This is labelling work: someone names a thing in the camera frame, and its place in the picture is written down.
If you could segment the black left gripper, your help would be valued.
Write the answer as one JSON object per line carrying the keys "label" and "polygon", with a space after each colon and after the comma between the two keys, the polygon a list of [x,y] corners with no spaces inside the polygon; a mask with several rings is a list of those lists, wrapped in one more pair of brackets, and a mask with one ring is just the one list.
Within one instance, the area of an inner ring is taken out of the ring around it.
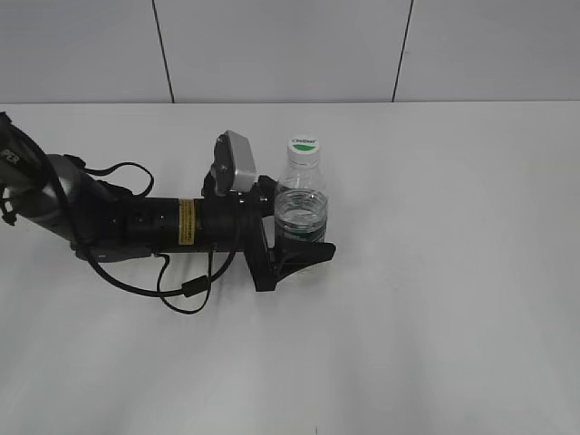
{"label": "black left gripper", "polygon": [[204,178],[201,242],[213,252],[227,253],[224,264],[210,274],[211,282],[227,271],[238,252],[244,254],[257,292],[271,292],[290,275],[334,258],[332,243],[277,241],[268,247],[263,219],[275,214],[276,189],[275,179],[260,175],[247,193],[218,196],[213,176]]}

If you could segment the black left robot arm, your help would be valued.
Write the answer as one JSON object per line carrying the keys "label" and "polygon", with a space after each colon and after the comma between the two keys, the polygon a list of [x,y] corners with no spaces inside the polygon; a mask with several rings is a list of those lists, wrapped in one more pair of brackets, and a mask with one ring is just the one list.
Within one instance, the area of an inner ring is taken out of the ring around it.
{"label": "black left robot arm", "polygon": [[331,243],[268,243],[263,221],[274,214],[276,184],[256,174],[248,139],[232,130],[217,138],[199,198],[137,194],[105,175],[73,155],[43,152],[2,116],[3,221],[25,218],[65,239],[96,272],[107,263],[170,253],[242,253],[255,289],[270,292],[287,276],[334,257]]}

